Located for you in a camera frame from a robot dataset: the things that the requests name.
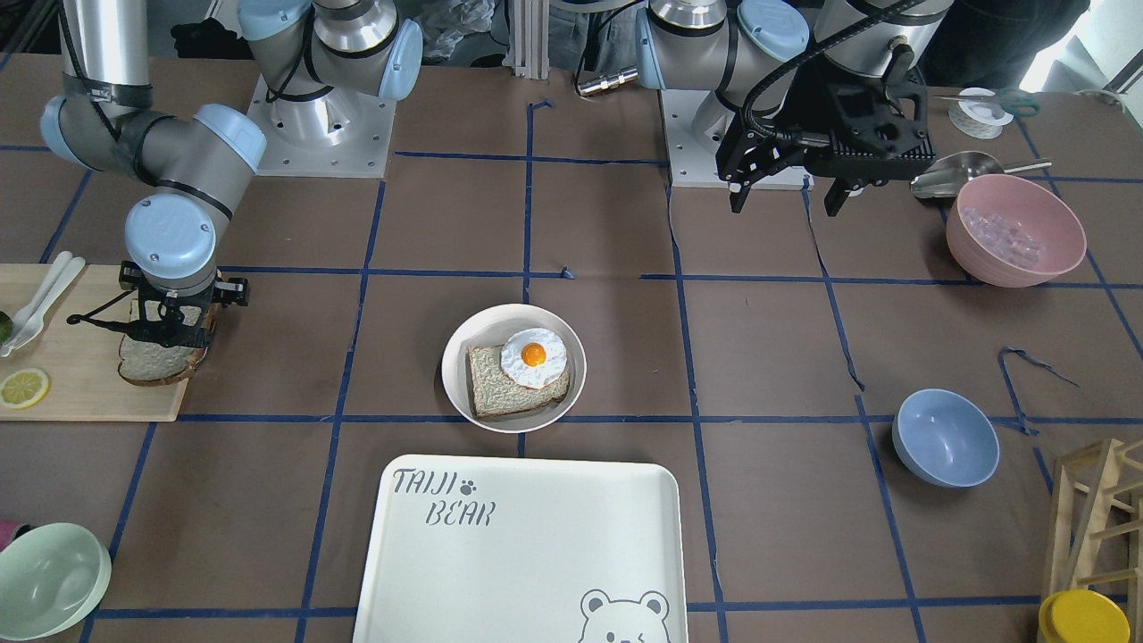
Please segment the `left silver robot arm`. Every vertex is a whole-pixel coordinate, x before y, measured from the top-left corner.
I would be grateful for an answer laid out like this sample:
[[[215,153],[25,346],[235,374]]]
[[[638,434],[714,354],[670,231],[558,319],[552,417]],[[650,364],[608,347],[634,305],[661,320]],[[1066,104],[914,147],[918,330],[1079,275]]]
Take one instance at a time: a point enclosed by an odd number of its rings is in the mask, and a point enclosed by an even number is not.
[[[726,122],[713,163],[732,212],[772,175],[831,180],[826,214],[935,162],[917,64],[948,1],[650,1],[637,13],[640,85],[709,94]]]

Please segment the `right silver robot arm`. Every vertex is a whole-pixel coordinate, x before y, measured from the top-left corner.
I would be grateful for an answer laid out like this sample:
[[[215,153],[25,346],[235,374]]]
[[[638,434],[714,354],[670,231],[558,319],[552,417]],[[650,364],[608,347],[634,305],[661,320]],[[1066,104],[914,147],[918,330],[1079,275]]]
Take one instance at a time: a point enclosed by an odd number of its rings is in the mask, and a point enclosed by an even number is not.
[[[241,1],[241,37],[259,65],[266,121],[205,104],[187,121],[154,108],[147,80],[146,5],[64,1],[64,91],[45,107],[54,154],[154,188],[125,223],[120,284],[138,294],[135,321],[70,318],[161,347],[208,347],[213,306],[246,305],[246,280],[225,280],[216,252],[267,146],[315,152],[363,140],[355,103],[411,94],[423,29],[392,1]]]

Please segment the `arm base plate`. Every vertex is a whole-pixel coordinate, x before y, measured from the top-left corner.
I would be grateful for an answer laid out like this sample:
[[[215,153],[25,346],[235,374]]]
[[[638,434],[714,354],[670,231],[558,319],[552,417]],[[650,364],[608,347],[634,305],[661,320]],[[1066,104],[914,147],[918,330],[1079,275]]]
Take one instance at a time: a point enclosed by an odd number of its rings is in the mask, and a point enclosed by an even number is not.
[[[258,78],[246,116],[267,139],[261,178],[382,179],[395,102],[335,88],[310,102],[267,103]]]
[[[727,188],[717,171],[716,152],[732,123],[732,112],[713,91],[660,93],[671,183],[676,188]]]

